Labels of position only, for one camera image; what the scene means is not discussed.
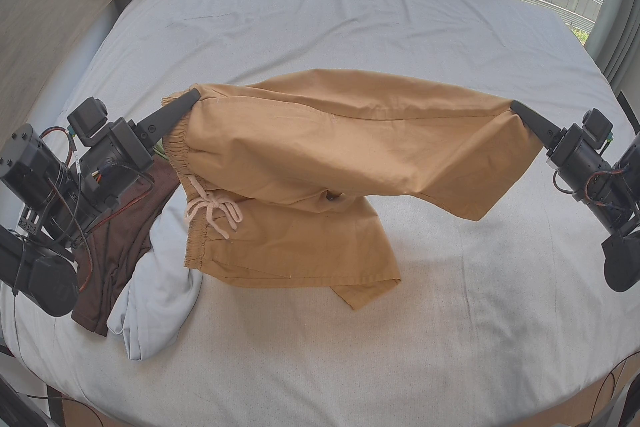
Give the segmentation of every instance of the bed frame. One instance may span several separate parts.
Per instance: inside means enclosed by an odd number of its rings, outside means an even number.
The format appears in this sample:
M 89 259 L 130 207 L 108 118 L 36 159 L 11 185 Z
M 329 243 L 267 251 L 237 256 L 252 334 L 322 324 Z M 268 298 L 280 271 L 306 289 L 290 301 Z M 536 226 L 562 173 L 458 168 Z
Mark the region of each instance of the bed frame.
M 112 0 L 0 0 L 0 144 Z

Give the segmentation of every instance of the brown garment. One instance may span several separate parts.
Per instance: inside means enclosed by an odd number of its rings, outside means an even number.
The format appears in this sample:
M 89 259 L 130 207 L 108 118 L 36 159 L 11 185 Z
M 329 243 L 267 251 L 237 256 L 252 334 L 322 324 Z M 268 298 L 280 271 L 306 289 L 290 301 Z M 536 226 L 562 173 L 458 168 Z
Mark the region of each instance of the brown garment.
M 332 286 L 354 309 L 400 280 L 363 196 L 408 194 L 478 220 L 542 147 L 510 100 L 426 80 L 313 70 L 195 87 L 164 150 L 189 201 L 196 179 L 243 219 L 234 231 L 233 215 L 199 210 L 185 265 L 236 286 Z
M 107 319 L 124 285 L 131 279 L 138 260 L 151 249 L 149 230 L 180 182 L 169 162 L 154 157 L 148 174 L 153 190 L 138 203 L 92 232 L 87 241 L 93 256 L 93 274 L 71 313 L 85 329 L 107 335 Z M 148 183 L 138 180 L 120 199 L 120 207 L 144 193 Z M 89 265 L 84 246 L 74 252 L 78 262 L 78 282 L 84 283 Z

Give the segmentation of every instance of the drawstring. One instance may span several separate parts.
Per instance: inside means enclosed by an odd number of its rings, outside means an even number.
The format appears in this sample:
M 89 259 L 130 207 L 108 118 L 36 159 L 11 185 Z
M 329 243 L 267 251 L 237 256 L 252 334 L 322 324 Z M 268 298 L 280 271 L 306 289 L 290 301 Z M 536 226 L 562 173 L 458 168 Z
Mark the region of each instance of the drawstring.
M 189 201 L 187 209 L 184 212 L 184 218 L 187 219 L 188 222 L 191 222 L 191 219 L 195 217 L 198 210 L 207 207 L 207 222 L 215 231 L 228 240 L 229 233 L 224 231 L 213 220 L 213 210 L 222 210 L 224 215 L 227 216 L 227 221 L 231 226 L 231 229 L 236 231 L 237 223 L 242 222 L 243 219 L 240 207 L 235 201 L 228 198 L 228 196 L 216 196 L 213 192 L 205 191 L 194 175 L 189 176 L 189 182 L 191 182 L 191 185 L 193 185 L 193 188 L 196 189 L 196 192 L 200 197 Z

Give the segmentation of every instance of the tan pants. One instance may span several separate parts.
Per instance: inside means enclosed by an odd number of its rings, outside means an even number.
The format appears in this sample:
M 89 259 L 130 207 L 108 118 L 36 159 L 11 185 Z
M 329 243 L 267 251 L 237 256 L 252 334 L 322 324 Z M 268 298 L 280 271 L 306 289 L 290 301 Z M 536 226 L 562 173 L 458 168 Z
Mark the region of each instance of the tan pants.
M 236 286 L 332 286 L 354 309 L 400 280 L 364 196 L 408 194 L 478 220 L 542 147 L 510 100 L 426 80 L 312 70 L 195 87 L 200 100 L 164 138 L 188 199 L 203 202 L 185 265 Z

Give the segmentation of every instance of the wooden floor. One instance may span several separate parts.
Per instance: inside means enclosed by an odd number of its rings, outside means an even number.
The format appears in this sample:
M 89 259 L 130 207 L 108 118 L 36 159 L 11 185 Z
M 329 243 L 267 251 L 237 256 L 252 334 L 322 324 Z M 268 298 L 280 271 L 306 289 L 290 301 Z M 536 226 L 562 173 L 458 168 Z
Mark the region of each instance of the wooden floor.
M 625 386 L 638 368 L 640 368 L 640 355 L 629 358 L 624 365 L 619 365 L 615 369 L 616 391 L 620 391 Z M 615 393 L 613 379 L 609 377 L 604 386 L 602 386 L 598 397 L 602 381 L 597 381 L 566 402 L 531 418 L 514 423 L 511 427 L 552 427 L 558 423 L 576 426 L 587 422 L 591 418 L 594 404 L 596 405 L 595 412 L 597 413 Z M 65 401 L 64 411 L 66 427 L 100 427 L 100 422 L 98 422 L 93 413 L 81 404 Z M 129 424 L 116 422 L 102 414 L 100 414 L 100 418 L 104 423 L 104 427 L 131 427 Z M 631 422 L 630 427 L 640 427 L 640 417 L 636 417 Z

